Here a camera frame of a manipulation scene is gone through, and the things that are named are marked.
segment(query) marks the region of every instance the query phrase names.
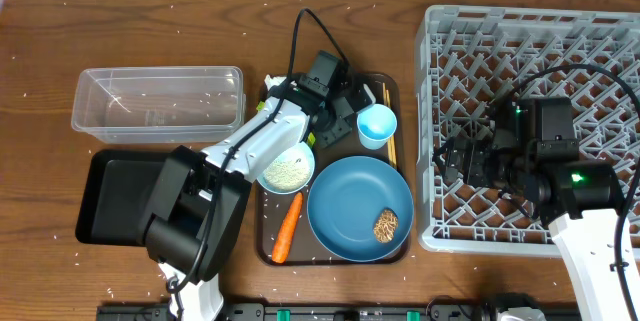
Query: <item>wooden table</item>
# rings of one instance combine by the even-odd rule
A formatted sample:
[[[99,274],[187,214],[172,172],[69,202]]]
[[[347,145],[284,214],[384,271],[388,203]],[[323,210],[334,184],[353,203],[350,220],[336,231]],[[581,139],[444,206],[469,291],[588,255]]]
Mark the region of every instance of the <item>wooden table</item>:
[[[432,4],[640,11],[640,0],[6,0],[0,14],[0,320],[92,320],[102,303],[166,298],[144,249],[75,239],[89,162],[107,147],[70,127],[82,70],[235,65],[244,73],[249,117],[265,74],[285,73],[295,16],[309,6],[358,69],[385,72],[399,84],[411,165],[418,139],[414,38]],[[319,49],[332,50],[306,20],[295,69],[308,70]],[[415,171],[406,176],[415,190]],[[415,230],[409,257],[395,265],[306,267],[297,274],[268,267],[254,251],[253,199],[220,276],[228,300],[426,305],[437,295],[477,300],[514,291],[543,302],[575,301],[560,260],[429,253]]]

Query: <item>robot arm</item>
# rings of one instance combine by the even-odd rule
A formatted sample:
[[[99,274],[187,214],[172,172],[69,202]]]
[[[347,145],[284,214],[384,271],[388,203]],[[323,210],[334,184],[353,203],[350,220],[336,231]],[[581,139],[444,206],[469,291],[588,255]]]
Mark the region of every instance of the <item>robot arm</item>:
[[[206,155],[204,160],[206,165],[219,168],[226,154],[229,145],[234,145],[239,139],[253,130],[275,108],[279,99],[270,97],[265,101],[264,108],[258,112],[249,122],[242,126],[228,139],[214,146],[203,149],[202,154]],[[253,135],[236,152],[233,160],[227,166],[227,172],[240,173],[249,183],[253,183],[269,164],[275,160],[282,152],[295,146],[303,140],[309,123],[309,115],[305,114],[300,106],[285,100],[280,108],[278,116],[272,123],[262,128]],[[211,194],[201,190],[199,198],[211,201]],[[225,209],[233,207],[233,203],[241,200],[226,199],[223,197],[219,202],[219,209],[215,214],[214,228],[212,236],[222,235],[224,230],[219,226],[225,225],[229,219],[225,217]],[[160,263],[160,269],[165,274],[167,280],[176,279],[182,281],[185,274],[168,263]],[[199,281],[197,284],[189,283],[178,294],[171,295],[170,311],[172,314],[185,321],[212,321],[222,309],[224,299],[218,288],[218,275],[209,281]]]
[[[233,135],[200,153],[181,146],[169,155],[139,222],[138,243],[169,282],[184,285],[172,294],[174,315],[215,319],[223,303],[217,274],[235,246],[253,182],[308,132],[319,147],[351,132],[349,116],[375,103],[363,77],[321,51],[308,74],[297,75],[295,85],[274,86],[263,109]],[[201,245],[201,262],[194,263]],[[189,283],[183,282],[189,271]]]
[[[568,98],[508,103],[492,120],[490,141],[452,138],[434,152],[446,182],[520,195],[536,205],[533,219],[549,227],[569,270],[583,320],[630,320],[617,268],[623,267],[631,298],[640,305],[640,276],[628,226],[622,236],[623,265],[614,255],[616,220],[626,216],[613,168],[581,161]],[[445,162],[438,159],[446,153]]]

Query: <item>green connector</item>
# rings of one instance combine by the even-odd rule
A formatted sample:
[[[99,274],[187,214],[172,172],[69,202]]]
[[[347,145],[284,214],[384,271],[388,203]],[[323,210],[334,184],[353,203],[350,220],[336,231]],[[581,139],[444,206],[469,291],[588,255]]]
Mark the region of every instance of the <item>green connector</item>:
[[[407,321],[420,321],[420,312],[407,311]]]
[[[291,311],[278,310],[278,321],[289,321],[290,318],[291,318]]]

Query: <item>clear plastic container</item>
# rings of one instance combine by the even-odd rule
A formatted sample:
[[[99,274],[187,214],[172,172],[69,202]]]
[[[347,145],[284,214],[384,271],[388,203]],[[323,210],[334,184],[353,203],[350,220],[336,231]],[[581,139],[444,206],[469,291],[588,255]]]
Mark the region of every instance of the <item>clear plastic container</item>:
[[[102,142],[218,142],[244,122],[242,71],[230,66],[89,69],[71,126]]]

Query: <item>cable clip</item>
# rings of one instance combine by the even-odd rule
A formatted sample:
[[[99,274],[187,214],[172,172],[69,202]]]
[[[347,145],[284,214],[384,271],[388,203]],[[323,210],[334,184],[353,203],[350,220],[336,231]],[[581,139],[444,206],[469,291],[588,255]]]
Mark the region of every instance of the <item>cable clip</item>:
[[[622,268],[624,269],[625,267],[629,266],[629,263],[626,261],[622,261],[622,264],[615,264],[612,263],[611,265],[609,265],[609,268],[611,269],[611,272],[615,271],[616,268]]]

